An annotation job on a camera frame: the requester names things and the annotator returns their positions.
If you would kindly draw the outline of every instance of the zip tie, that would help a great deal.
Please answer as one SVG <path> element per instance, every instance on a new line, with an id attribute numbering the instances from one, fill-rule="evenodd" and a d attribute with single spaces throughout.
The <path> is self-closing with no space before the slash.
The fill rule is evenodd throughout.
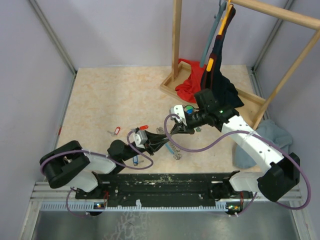
<path id="1" fill-rule="evenodd" d="M 84 154 L 89 154 L 89 155 L 91 155 L 91 151 L 90 151 L 89 149 L 82 148 L 81 150 L 87 151 L 87 152 L 84 152 Z"/>
<path id="2" fill-rule="evenodd" d="M 243 148 L 244 143 L 247 141 L 248 138 L 250 138 L 251 136 L 253 136 L 254 134 L 258 134 L 256 131 L 251 131 L 250 133 L 248 133 L 247 135 L 245 135 L 244 139 L 242 140 L 240 147 Z"/>

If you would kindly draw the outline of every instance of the blue towel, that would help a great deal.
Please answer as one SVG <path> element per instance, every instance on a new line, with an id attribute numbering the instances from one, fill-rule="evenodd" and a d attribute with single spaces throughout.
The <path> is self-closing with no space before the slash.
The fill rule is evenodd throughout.
<path id="1" fill-rule="evenodd" d="M 273 142 L 286 153 L 293 140 L 286 130 L 278 127 L 274 121 L 268 119 L 262 121 L 256 132 L 266 140 Z M 239 145 L 235 149 L 234 166 L 241 169 L 248 169 L 256 165 L 256 162 Z"/>

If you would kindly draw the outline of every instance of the cable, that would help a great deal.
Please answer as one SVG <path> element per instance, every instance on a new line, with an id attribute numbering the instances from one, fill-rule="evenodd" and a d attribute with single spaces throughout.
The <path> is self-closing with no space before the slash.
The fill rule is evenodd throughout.
<path id="1" fill-rule="evenodd" d="M 108 191 L 104 191 L 105 194 L 103 196 L 103 203 L 104 203 L 104 208 L 107 207 L 107 202 L 109 201 L 109 192 Z"/>
<path id="2" fill-rule="evenodd" d="M 240 192 L 240 207 L 244 208 L 244 193 L 242 191 Z"/>
<path id="3" fill-rule="evenodd" d="M 239 212 L 237 215 L 232 215 L 232 216 L 240 216 L 241 214 L 243 214 L 245 211 L 248 210 L 248 208 L 251 206 L 251 204 L 254 202 L 254 200 L 256 199 L 256 196 L 257 196 L 257 192 L 253 195 L 251 201 L 249 202 L 249 204 L 245 207 L 245 209 L 243 209 L 241 212 Z"/>
<path id="4" fill-rule="evenodd" d="M 46 166 L 47 163 L 49 163 L 50 161 L 52 161 L 53 159 L 55 158 L 58 158 L 58 157 L 61 157 L 61 156 L 65 156 L 65 155 L 68 155 L 68 154 L 77 154 L 77 153 L 85 153 L 85 154 L 91 154 L 91 155 L 95 155 L 95 156 L 99 156 L 99 157 L 103 157 L 103 158 L 107 158 L 109 159 L 110 161 L 114 162 L 115 164 L 119 165 L 119 166 L 122 166 L 124 168 L 128 168 L 128 169 L 134 169 L 134 170 L 145 170 L 145 169 L 148 169 L 148 168 L 151 168 L 153 165 L 154 165 L 154 161 L 148 157 L 147 155 L 143 154 L 142 152 L 140 152 L 138 149 L 136 149 L 131 143 L 130 143 L 130 140 L 129 140 L 129 137 L 130 135 L 132 134 L 133 132 L 130 131 L 128 133 L 128 135 L 126 136 L 126 140 L 128 141 L 128 144 L 129 146 L 135 151 L 137 152 L 138 154 L 142 155 L 143 157 L 145 157 L 146 159 L 148 159 L 151 163 L 148 165 L 148 166 L 145 166 L 145 167 L 133 167 L 133 166 L 128 166 L 128 165 L 125 165 L 125 164 L 122 164 L 120 162 L 117 162 L 116 160 L 113 160 L 112 158 L 110 158 L 108 155 L 105 155 L 105 154 L 102 154 L 102 153 L 98 153 L 98 152 L 94 152 L 94 151 L 88 151 L 88 150 L 84 150 L 84 149 L 80 149 L 80 150 L 71 150 L 71 151 L 64 151 L 64 152 L 61 152 L 61 153 L 58 153 L 58 154 L 55 154 L 51 157 L 48 157 L 45 161 L 43 161 L 43 163 L 40 165 L 40 172 L 45 175 L 44 173 L 44 167 Z"/>
<path id="5" fill-rule="evenodd" d="M 68 192 L 68 195 L 66 196 L 66 199 L 65 199 L 65 207 L 66 207 L 67 211 L 77 218 L 83 219 L 83 218 L 88 217 L 88 215 L 79 215 L 79 214 L 76 214 L 70 210 L 68 200 L 69 200 L 69 197 L 70 197 L 70 194 L 72 193 L 72 191 L 75 191 L 75 189 L 73 187 L 70 188 L 70 191 Z"/>
<path id="6" fill-rule="evenodd" d="M 249 131 L 243 131 L 243 130 L 236 130 L 236 131 L 231 131 L 231 132 L 228 132 L 220 137 L 218 137 L 218 139 L 216 139 L 213 143 L 211 143 L 210 145 L 204 147 L 204 148 L 200 148 L 200 149 L 188 149 L 188 148 L 185 148 L 181 145 L 179 145 L 178 143 L 176 143 L 172 137 L 170 136 L 170 133 L 168 132 L 168 128 L 167 128 L 167 122 L 168 122 L 168 119 L 171 118 L 171 117 L 176 117 L 176 118 L 179 118 L 179 115 L 177 114 L 169 114 L 165 119 L 164 119 L 164 133 L 166 135 L 166 137 L 170 140 L 170 142 L 172 142 L 173 145 L 175 145 L 176 147 L 180 148 L 181 150 L 185 151 L 185 152 L 189 152 L 189 153 L 199 153 L 199 152 L 203 152 L 205 150 L 208 150 L 210 149 L 211 147 L 213 147 L 214 145 L 216 145 L 218 142 L 220 142 L 222 139 L 224 139 L 225 137 L 227 136 L 230 136 L 232 134 L 251 134 Z M 311 200 L 311 186 L 310 186 L 310 182 L 306 176 L 306 174 L 303 172 L 303 170 L 300 168 L 300 166 L 293 160 L 292 157 L 289 156 L 289 154 L 287 154 L 285 151 L 283 151 L 281 148 L 279 148 L 277 145 L 275 145 L 273 142 L 270 142 L 266 139 L 264 139 L 263 137 L 257 135 L 257 134 L 253 134 L 252 135 L 253 137 L 261 140 L 262 142 L 268 144 L 270 147 L 274 148 L 275 150 L 277 150 L 278 152 L 280 152 L 283 156 L 285 156 L 297 169 L 298 171 L 301 173 L 304 181 L 305 181 L 305 184 L 306 184 L 306 188 L 307 188 L 307 197 L 306 197 L 306 200 L 304 202 L 304 204 L 302 204 L 301 206 L 298 206 L 298 207 L 291 207 L 291 206 L 287 206 L 287 205 L 284 205 L 280 202 L 276 202 L 278 205 L 286 208 L 286 209 L 290 209 L 290 210 L 301 210 L 301 209 L 304 209 L 306 206 L 308 206 L 310 200 Z"/>
<path id="7" fill-rule="evenodd" d="M 192 105 L 190 105 L 190 104 L 185 105 L 185 106 L 184 106 L 184 109 L 185 109 L 186 107 L 188 107 L 188 106 L 192 107 L 194 110 L 199 110 L 199 108 L 196 108 L 196 107 L 194 107 L 194 106 L 192 106 Z"/>

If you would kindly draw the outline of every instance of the red key tag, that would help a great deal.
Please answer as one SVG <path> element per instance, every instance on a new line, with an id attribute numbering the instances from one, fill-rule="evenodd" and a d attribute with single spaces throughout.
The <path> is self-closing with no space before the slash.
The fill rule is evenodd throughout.
<path id="1" fill-rule="evenodd" d="M 115 128 L 115 130 L 114 130 L 114 135 L 118 135 L 118 133 L 120 132 L 120 127 L 119 126 L 117 126 L 116 128 Z"/>
<path id="2" fill-rule="evenodd" d="M 140 130 L 146 130 L 146 129 L 148 129 L 148 128 L 149 128 L 148 125 L 144 125 L 144 126 L 139 127 Z"/>

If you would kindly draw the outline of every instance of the red cloth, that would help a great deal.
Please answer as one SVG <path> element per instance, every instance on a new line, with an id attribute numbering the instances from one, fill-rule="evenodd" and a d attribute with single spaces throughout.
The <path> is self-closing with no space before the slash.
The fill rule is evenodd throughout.
<path id="1" fill-rule="evenodd" d="M 201 77 L 207 67 L 199 66 L 199 61 L 189 61 L 187 59 L 179 58 L 179 63 L 183 61 L 191 66 L 191 73 L 188 79 L 186 79 L 182 84 L 176 86 L 176 94 L 182 99 L 189 103 L 196 103 L 194 94 L 201 90 Z"/>

